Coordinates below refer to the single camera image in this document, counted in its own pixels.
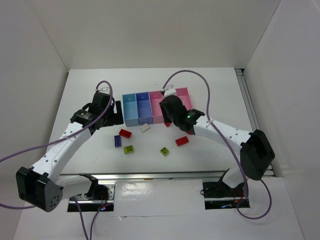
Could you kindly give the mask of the green lego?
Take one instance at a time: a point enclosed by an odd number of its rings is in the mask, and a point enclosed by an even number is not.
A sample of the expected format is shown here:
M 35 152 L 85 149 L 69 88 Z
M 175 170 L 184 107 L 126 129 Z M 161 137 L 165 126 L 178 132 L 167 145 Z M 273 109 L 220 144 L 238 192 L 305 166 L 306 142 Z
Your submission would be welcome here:
M 134 153 L 134 147 L 132 145 L 125 146 L 123 150 L 125 155 Z
M 169 150 L 166 147 L 163 147 L 160 150 L 160 153 L 165 157 L 165 156 L 167 156 L 169 154 Z

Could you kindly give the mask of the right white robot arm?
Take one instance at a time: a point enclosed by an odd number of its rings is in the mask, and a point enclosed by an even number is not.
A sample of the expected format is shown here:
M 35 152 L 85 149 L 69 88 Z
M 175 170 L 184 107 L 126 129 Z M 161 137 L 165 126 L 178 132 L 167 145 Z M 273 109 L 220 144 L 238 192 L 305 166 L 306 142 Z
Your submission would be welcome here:
M 237 167 L 227 170 L 222 183 L 231 189 L 248 179 L 259 181 L 275 159 L 275 153 L 265 133 L 234 128 L 212 118 L 202 111 L 188 110 L 175 95 L 160 102 L 165 123 L 173 123 L 183 132 L 213 140 L 231 151 Z

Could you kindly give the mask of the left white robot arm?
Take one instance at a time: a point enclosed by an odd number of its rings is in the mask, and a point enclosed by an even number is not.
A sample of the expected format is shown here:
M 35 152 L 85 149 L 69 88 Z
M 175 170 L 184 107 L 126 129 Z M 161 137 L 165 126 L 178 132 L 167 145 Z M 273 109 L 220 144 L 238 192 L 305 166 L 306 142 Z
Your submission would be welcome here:
M 108 87 L 97 90 L 92 102 L 74 113 L 60 142 L 31 167 L 21 167 L 17 171 L 19 198 L 47 213 L 53 211 L 61 200 L 78 195 L 105 202 L 109 189 L 100 185 L 94 176 L 80 173 L 62 180 L 59 176 L 73 155 L 97 130 L 123 123 L 121 102 L 114 100 Z

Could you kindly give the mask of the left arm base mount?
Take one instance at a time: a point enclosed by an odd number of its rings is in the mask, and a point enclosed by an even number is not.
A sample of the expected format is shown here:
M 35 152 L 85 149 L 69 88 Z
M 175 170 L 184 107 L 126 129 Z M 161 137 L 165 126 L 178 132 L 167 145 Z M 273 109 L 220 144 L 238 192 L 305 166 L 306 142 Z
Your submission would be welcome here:
M 97 212 L 100 208 L 102 212 L 114 211 L 115 183 L 99 183 L 96 177 L 87 173 L 81 173 L 77 177 L 90 181 L 90 184 L 87 191 L 69 199 L 68 212 L 79 212 L 76 202 L 79 204 L 80 210 L 85 213 Z

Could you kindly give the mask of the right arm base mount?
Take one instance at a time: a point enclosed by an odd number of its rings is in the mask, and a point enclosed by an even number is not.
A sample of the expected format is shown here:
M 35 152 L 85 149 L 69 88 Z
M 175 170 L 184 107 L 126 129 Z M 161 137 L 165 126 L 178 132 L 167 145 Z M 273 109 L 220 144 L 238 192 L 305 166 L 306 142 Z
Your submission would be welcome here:
M 249 208 L 250 203 L 244 197 L 244 183 L 236 188 L 230 188 L 222 181 L 207 181 L 202 183 L 200 194 L 204 197 L 206 210 Z

